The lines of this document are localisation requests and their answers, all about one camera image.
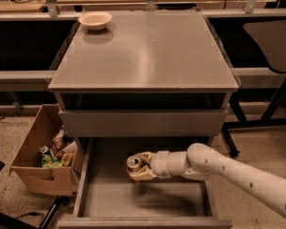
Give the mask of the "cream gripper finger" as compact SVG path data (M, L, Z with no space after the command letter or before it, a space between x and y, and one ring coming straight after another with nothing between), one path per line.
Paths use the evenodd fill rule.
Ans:
M151 152L143 152L143 153L138 153L135 154L134 156L138 156L142 159L143 162L150 164L151 163L151 159L153 157L153 153Z
M148 181L156 178L156 174L148 165L141 167L139 170L130 169L128 174L133 181Z

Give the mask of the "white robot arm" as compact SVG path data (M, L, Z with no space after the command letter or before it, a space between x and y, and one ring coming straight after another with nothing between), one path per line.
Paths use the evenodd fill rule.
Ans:
M127 159L126 165L133 181L157 177L203 180L209 173L214 173L286 218L286 178L231 159L202 143L192 144L181 152L137 153Z

